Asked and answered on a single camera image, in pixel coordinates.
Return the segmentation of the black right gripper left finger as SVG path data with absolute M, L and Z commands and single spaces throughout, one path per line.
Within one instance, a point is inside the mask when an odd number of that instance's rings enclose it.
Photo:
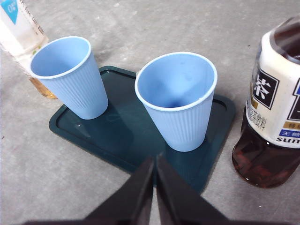
M 86 218 L 27 221 L 25 225 L 137 225 L 148 224 L 153 196 L 154 159 L 149 157 L 113 195 Z

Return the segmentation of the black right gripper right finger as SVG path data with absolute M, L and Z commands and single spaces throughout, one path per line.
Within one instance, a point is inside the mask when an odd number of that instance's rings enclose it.
M 157 201 L 163 225 L 229 225 L 231 221 L 157 156 Z

